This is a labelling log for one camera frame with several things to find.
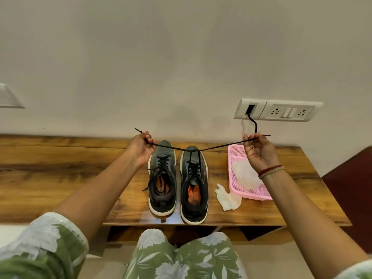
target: black sneaker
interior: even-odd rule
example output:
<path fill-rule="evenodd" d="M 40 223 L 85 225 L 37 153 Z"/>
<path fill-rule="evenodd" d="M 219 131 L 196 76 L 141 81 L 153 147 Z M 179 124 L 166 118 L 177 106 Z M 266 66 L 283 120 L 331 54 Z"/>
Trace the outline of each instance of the black sneaker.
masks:
<path fill-rule="evenodd" d="M 197 150 L 188 146 L 186 150 Z M 182 152 L 181 217 L 187 224 L 204 222 L 208 212 L 208 166 L 202 153 Z"/>
<path fill-rule="evenodd" d="M 172 146 L 165 140 L 159 145 Z M 173 149 L 156 147 L 148 161 L 148 169 L 150 211 L 157 216 L 170 215 L 176 207 L 176 153 Z"/>

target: shoe sole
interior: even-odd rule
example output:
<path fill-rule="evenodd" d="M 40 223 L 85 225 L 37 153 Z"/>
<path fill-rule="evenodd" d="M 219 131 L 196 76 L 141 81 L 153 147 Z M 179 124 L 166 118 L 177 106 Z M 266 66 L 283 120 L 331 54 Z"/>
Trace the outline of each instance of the shoe sole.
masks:
<path fill-rule="evenodd" d="M 183 177 L 182 177 L 182 159 L 183 159 L 183 153 L 184 153 L 184 152 L 182 152 L 182 154 L 181 154 L 181 159 L 180 159 L 180 172 L 181 172 L 182 182 L 183 182 Z M 203 157 L 203 159 L 204 159 L 205 167 L 206 167 L 206 169 L 207 169 L 207 179 L 208 179 L 208 165 L 207 165 L 207 161 L 206 161 L 206 159 L 205 159 L 203 153 L 200 152 L 200 154 L 202 155 L 202 157 Z M 205 217 L 203 218 L 203 220 L 198 221 L 198 222 L 192 222 L 192 221 L 187 220 L 186 217 L 183 215 L 183 212 L 182 212 L 182 204 L 181 204 L 180 208 L 181 208 L 181 218 L 182 218 L 182 220 L 183 220 L 184 222 L 186 222 L 187 224 L 190 224 L 190 225 L 199 225 L 199 224 L 202 224 L 202 223 L 205 221 L 205 219 L 207 218 L 207 215 L 208 215 L 208 209 L 207 209 L 207 213 L 205 214 Z"/>
<path fill-rule="evenodd" d="M 177 159 L 176 159 L 176 151 L 173 150 L 174 152 L 174 166 L 177 164 Z M 150 168 L 150 163 L 151 163 L 151 157 L 152 155 L 150 156 L 150 158 L 148 159 L 148 163 L 147 163 L 147 168 L 149 169 Z M 176 208 L 176 202 L 174 202 L 174 206 L 170 209 L 170 211 L 166 211 L 166 212 L 159 212 L 159 211 L 156 211 L 152 205 L 151 205 L 151 202 L 150 202 L 150 193 L 149 193 L 149 196 L 148 196 L 148 207 L 150 208 L 150 211 L 154 214 L 154 215 L 157 215 L 157 216 L 167 216 L 167 215 L 170 215 L 174 212 L 174 209 Z"/>

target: person's left hand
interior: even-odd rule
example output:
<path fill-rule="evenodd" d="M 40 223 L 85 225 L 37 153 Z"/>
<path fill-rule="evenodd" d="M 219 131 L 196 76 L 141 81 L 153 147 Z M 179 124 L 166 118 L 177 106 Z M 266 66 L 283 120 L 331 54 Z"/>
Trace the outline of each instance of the person's left hand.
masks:
<path fill-rule="evenodd" d="M 126 150 L 135 159 L 138 166 L 147 163 L 156 149 L 156 146 L 146 143 L 146 140 L 157 144 L 156 140 L 151 138 L 149 131 L 144 131 L 132 138 Z"/>

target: white wall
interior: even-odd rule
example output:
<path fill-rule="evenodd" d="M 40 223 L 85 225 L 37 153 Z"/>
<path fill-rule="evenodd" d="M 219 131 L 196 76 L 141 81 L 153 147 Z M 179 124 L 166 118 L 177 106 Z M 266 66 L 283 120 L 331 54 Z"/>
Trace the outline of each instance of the white wall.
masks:
<path fill-rule="evenodd" d="M 0 0 L 0 82 L 26 106 L 0 132 L 234 142 L 242 97 L 321 101 L 258 126 L 323 175 L 371 144 L 371 31 L 372 0 Z"/>

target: pink plastic tray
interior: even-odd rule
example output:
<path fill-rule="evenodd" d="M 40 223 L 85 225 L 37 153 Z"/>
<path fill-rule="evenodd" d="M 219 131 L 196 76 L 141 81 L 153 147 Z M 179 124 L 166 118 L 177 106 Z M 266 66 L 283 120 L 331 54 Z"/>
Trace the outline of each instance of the pink plastic tray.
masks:
<path fill-rule="evenodd" d="M 247 158 L 243 145 L 230 145 L 227 149 L 228 163 L 229 163 L 229 185 L 230 193 L 238 195 L 243 198 L 253 199 L 253 200 L 272 200 L 269 192 L 267 191 L 265 185 L 262 185 L 255 190 L 246 190 L 243 186 L 240 186 L 235 173 L 232 171 L 232 163 L 234 161 Z"/>

